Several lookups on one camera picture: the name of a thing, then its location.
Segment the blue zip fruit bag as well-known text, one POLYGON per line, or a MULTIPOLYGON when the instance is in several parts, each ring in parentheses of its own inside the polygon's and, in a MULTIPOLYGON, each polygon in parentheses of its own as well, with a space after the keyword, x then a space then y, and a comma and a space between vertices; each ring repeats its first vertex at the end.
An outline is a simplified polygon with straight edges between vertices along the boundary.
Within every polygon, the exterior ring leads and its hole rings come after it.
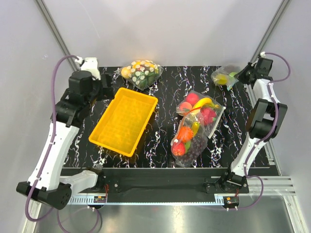
POLYGON ((230 91, 238 82, 235 75, 240 70, 240 67, 235 65, 222 66, 212 73, 211 78, 216 86, 226 86, 227 90, 230 91))

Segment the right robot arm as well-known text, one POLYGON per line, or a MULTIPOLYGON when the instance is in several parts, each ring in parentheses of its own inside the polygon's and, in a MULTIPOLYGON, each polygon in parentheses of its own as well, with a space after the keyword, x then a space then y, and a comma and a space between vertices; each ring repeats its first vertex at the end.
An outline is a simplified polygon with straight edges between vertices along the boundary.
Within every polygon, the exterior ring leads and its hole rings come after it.
POLYGON ((273 60, 266 58, 266 53, 262 52, 255 62, 249 62, 234 75, 237 81, 251 86, 257 102, 246 122, 245 142, 237 158, 218 180, 219 187, 225 192, 236 192, 244 187, 257 154, 270 139, 277 136, 287 113, 288 106, 281 103, 274 92, 277 80, 269 75, 272 66, 273 60))

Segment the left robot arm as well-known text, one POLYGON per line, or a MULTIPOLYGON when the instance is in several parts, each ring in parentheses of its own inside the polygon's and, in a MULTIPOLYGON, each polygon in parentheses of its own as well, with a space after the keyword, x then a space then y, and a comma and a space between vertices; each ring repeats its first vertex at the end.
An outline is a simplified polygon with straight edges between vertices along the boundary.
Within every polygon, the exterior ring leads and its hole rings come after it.
POLYGON ((32 175, 18 183, 18 193, 29 201, 61 210, 87 189, 93 194, 104 191, 106 203, 115 205, 200 203, 212 199, 213 194, 207 191, 210 187, 221 191, 221 180, 207 182, 202 173, 189 170, 123 172, 118 168, 91 168, 62 179, 63 162, 91 106, 100 100, 116 99, 106 80, 96 76, 97 71, 72 73, 61 100, 52 102, 49 136, 32 175))

